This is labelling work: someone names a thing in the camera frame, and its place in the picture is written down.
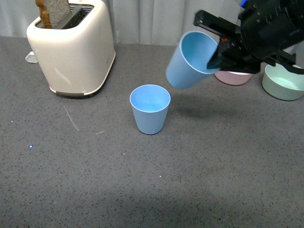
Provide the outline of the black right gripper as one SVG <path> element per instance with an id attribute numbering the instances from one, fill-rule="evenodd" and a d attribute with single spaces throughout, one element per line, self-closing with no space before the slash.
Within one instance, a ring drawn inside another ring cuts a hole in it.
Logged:
<path id="1" fill-rule="evenodd" d="M 239 26 L 204 10 L 196 12 L 194 26 L 219 36 L 207 69 L 256 74 L 265 62 L 303 74 L 303 69 L 294 66 L 296 55 L 285 49 L 304 39 L 304 2 L 246 0 L 241 7 Z"/>

